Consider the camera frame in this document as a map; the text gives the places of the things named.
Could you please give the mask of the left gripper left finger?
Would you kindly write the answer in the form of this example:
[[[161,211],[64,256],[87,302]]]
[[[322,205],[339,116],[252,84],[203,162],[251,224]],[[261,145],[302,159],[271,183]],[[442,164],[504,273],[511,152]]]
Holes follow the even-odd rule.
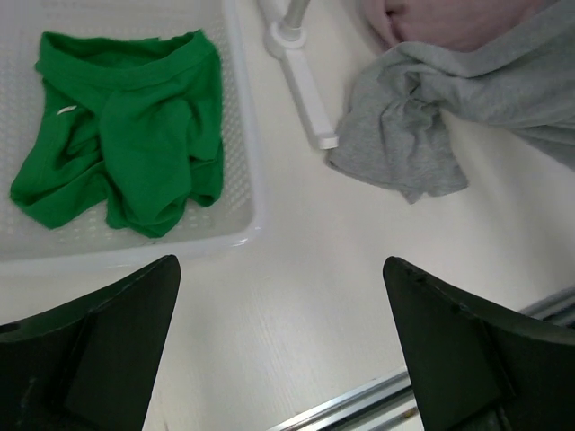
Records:
[[[142,429],[180,282],[180,263],[167,255],[2,325],[1,428]]]

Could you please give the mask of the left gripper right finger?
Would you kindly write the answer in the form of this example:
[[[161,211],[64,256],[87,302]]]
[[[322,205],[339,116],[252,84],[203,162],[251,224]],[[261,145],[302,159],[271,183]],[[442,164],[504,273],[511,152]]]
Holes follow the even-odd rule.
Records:
[[[572,430],[574,331],[390,257],[383,279],[427,430]]]

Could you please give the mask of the green tank top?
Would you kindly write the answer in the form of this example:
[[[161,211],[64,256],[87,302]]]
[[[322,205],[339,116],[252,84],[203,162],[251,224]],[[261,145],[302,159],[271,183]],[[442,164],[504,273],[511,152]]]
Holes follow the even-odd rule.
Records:
[[[194,202],[224,189],[224,86],[202,31],[167,40],[40,38],[45,102],[35,144],[10,188],[49,229],[105,203],[106,222],[165,236]]]

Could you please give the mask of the grey tank top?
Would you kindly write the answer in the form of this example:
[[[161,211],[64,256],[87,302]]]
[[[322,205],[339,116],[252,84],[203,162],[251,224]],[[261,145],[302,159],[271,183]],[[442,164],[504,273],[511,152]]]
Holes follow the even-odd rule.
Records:
[[[573,2],[551,4],[472,52],[391,48],[358,75],[327,163],[411,203],[463,190],[444,113],[505,129],[572,167]]]

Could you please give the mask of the pink mauve tank top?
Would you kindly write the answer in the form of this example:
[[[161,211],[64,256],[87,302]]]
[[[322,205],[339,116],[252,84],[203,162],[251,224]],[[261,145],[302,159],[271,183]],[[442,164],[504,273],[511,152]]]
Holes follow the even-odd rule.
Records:
[[[471,52],[553,3],[539,0],[362,1],[369,26],[387,47],[423,42]]]

